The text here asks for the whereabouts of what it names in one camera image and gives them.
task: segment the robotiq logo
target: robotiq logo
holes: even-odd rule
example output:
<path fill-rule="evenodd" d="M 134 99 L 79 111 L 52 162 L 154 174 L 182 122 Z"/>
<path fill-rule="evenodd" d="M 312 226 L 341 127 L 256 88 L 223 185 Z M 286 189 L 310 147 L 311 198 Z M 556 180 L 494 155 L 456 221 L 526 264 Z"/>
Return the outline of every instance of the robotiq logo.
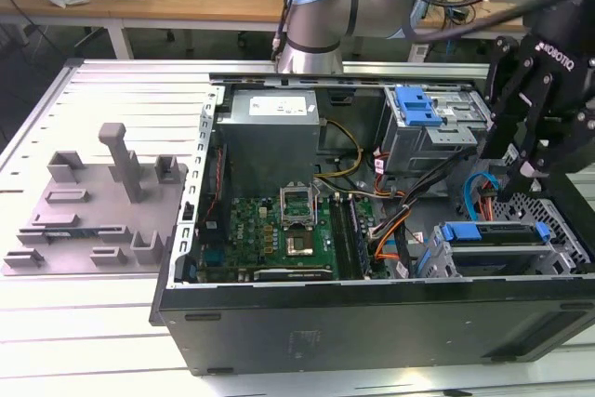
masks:
<path fill-rule="evenodd" d="M 535 50 L 537 51 L 545 51 L 550 56 L 552 56 L 555 60 L 557 60 L 561 65 L 565 67 L 568 72 L 571 72 L 575 67 L 575 62 L 564 55 L 558 48 L 555 46 L 551 46 L 550 44 L 545 44 L 540 42 L 535 46 Z"/>

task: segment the green circuit board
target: green circuit board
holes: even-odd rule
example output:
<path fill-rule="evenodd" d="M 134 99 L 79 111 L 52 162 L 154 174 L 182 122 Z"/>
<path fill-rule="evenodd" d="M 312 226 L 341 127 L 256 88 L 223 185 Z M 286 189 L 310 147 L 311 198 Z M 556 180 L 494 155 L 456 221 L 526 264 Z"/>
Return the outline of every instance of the green circuit board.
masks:
<path fill-rule="evenodd" d="M 331 214 L 327 199 L 317 202 L 317 224 L 311 229 L 284 228 L 278 198 L 236 198 L 231 207 L 231 237 L 225 248 L 227 271 L 259 269 L 324 269 L 338 278 Z M 267 206 L 266 216 L 263 205 Z M 374 223 L 372 206 L 356 203 L 362 228 Z M 307 205 L 288 201 L 288 216 L 307 214 Z"/>

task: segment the metal table surface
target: metal table surface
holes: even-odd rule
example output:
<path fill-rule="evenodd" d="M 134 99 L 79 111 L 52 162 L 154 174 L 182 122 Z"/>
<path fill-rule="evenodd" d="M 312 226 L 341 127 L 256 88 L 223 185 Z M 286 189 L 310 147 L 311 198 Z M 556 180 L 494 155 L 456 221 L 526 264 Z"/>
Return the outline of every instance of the metal table surface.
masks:
<path fill-rule="evenodd" d="M 485 66 L 472 65 L 346 67 L 367 74 L 486 74 Z M 208 73 L 271 70 L 268 62 L 147 60 L 90 60 L 64 68 L 0 155 L 0 255 L 18 245 L 17 228 L 49 180 L 46 163 L 55 150 L 77 150 L 84 163 L 108 163 L 99 127 L 122 121 L 126 144 L 141 162 L 159 153 L 188 161 Z M 193 377 L 166 329 L 148 323 L 155 283 L 154 274 L 0 276 L 2 395 L 593 394 L 595 329 L 532 364 Z"/>

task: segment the gray power supply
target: gray power supply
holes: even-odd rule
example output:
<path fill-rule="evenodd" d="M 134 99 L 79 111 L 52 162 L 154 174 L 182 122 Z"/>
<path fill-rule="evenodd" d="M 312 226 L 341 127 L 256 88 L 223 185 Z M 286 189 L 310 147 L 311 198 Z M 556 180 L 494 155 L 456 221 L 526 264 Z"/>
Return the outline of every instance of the gray power supply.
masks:
<path fill-rule="evenodd" d="M 218 124 L 235 196 L 271 196 L 289 182 L 311 182 L 320 134 L 313 90 L 238 90 Z"/>

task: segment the ventilation grille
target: ventilation grille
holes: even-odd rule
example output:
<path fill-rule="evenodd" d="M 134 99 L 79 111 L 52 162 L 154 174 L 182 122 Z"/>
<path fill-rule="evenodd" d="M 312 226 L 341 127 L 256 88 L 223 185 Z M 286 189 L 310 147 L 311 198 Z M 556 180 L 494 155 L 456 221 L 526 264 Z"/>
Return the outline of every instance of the ventilation grille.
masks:
<path fill-rule="evenodd" d="M 576 265 L 590 263 L 587 252 L 550 200 L 533 199 L 516 193 L 508 203 L 495 202 L 494 214 L 496 220 L 546 223 L 554 233 L 551 242 L 556 246 L 567 247 L 568 254 Z"/>

